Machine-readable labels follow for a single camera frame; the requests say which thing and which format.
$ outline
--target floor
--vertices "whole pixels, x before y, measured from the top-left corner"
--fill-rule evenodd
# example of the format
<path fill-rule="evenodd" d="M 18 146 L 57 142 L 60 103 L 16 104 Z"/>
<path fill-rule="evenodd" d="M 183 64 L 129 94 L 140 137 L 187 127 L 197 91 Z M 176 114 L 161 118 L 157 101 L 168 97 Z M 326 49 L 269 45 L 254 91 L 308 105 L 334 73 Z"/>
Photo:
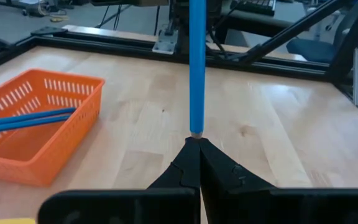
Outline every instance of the floor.
<path fill-rule="evenodd" d="M 51 186 L 0 180 L 0 218 L 65 189 L 144 189 L 189 136 L 187 65 L 36 47 L 0 84 L 29 68 L 105 78 L 101 110 Z M 207 68 L 205 105 L 204 137 L 273 185 L 358 187 L 358 109 L 331 84 Z"/>
<path fill-rule="evenodd" d="M 49 17 L 25 17 L 18 9 L 0 6 L 0 38 L 9 42 L 15 42 L 27 37 L 30 32 L 45 26 L 62 27 L 68 24 L 77 26 L 94 27 L 98 25 L 106 11 L 106 6 L 94 7 L 91 4 L 75 6 L 74 10 L 67 9 L 68 21 L 59 23 L 50 22 Z M 117 12 L 117 6 L 109 8 L 108 15 Z M 132 6 L 120 16 L 118 30 L 126 32 L 137 32 L 141 34 L 154 33 L 156 7 Z M 159 16 L 159 29 L 168 21 L 168 8 L 162 6 Z M 113 29 L 114 20 L 103 26 L 104 29 Z"/>

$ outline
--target wooden table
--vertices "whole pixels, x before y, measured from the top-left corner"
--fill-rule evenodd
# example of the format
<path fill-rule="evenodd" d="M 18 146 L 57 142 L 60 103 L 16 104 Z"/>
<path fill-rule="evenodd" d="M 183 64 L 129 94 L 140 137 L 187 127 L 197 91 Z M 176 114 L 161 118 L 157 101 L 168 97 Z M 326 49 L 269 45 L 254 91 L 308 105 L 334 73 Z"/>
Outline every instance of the wooden table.
<path fill-rule="evenodd" d="M 0 84 L 29 68 L 105 78 L 102 108 L 50 187 L 0 181 L 0 218 L 65 189 L 144 189 L 189 136 L 188 65 L 36 47 Z M 204 136 L 270 183 L 358 187 L 358 109 L 331 84 L 207 68 L 205 107 Z"/>

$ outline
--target basket slot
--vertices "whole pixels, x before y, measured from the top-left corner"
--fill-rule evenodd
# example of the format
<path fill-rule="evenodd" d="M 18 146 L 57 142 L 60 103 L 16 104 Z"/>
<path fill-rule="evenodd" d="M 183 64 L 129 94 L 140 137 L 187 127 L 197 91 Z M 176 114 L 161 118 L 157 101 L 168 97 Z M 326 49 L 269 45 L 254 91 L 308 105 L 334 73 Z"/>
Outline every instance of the basket slot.
<path fill-rule="evenodd" d="M 11 106 L 13 105 L 13 101 L 11 100 L 11 97 L 8 95 L 8 94 L 6 94 L 5 95 L 5 97 L 6 97 L 6 99 L 8 100 L 8 102 L 11 104 Z"/>
<path fill-rule="evenodd" d="M 26 81 L 25 84 L 27 85 L 27 87 L 29 87 L 29 90 L 32 91 L 32 86 L 31 86 L 31 84 L 29 83 L 29 81 Z"/>
<path fill-rule="evenodd" d="M 86 99 L 86 96 L 82 97 L 67 97 L 67 96 L 58 96 L 58 95 L 49 95 L 47 94 L 47 103 L 57 107 L 79 107 L 83 100 Z"/>
<path fill-rule="evenodd" d="M 11 94 L 12 99 L 14 100 L 13 103 L 17 103 L 17 98 L 16 98 L 15 94 L 13 94 L 12 91 L 10 92 L 10 94 Z"/>
<path fill-rule="evenodd" d="M 84 84 L 50 78 L 44 78 L 44 87 L 48 90 L 62 91 L 64 93 L 76 93 L 85 96 L 89 96 L 95 88 L 94 85 L 90 85 L 89 83 Z"/>
<path fill-rule="evenodd" d="M 23 86 L 23 89 L 24 89 L 24 91 L 26 92 L 26 93 L 30 93 L 31 91 L 32 91 L 32 89 L 30 89 L 30 87 L 28 87 L 30 85 L 30 83 L 29 84 L 27 84 L 27 83 L 23 83 L 22 84 L 22 86 Z"/>
<path fill-rule="evenodd" d="M 8 103 L 6 103 L 6 100 L 3 97 L 1 97 L 1 101 L 4 103 L 5 108 L 7 108 L 9 106 Z"/>
<path fill-rule="evenodd" d="M 19 97 L 20 100 L 22 99 L 22 95 L 19 93 L 17 88 L 14 90 L 14 93 L 16 94 L 17 97 Z"/>

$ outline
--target plastic basket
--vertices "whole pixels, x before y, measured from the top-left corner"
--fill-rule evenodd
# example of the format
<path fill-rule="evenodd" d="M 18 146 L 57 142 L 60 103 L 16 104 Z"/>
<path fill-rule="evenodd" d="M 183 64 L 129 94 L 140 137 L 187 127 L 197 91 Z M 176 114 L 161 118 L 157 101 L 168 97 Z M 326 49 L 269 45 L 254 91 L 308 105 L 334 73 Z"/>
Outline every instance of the plastic basket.
<path fill-rule="evenodd" d="M 28 70 L 0 86 L 0 118 L 75 107 L 66 121 L 0 132 L 0 179 L 46 186 L 100 111 L 104 80 Z"/>

